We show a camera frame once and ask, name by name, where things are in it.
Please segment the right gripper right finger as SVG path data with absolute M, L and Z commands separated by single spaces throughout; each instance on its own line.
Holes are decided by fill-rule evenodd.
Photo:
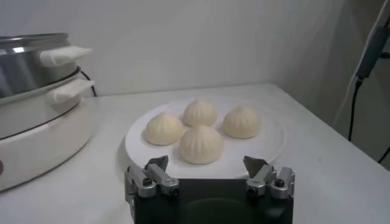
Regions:
M 246 194 L 250 198 L 263 196 L 267 189 L 271 197 L 284 200 L 293 198 L 295 173 L 290 167 L 283 167 L 279 173 L 263 159 L 245 156 L 244 165 L 249 178 L 246 181 Z

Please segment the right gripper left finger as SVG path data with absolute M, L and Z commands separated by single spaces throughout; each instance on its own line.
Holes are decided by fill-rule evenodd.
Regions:
M 150 159 L 143 169 L 131 165 L 124 173 L 125 200 L 133 202 L 136 196 L 152 198 L 157 194 L 157 187 L 163 195 L 176 197 L 180 193 L 179 180 L 166 173 L 168 156 Z

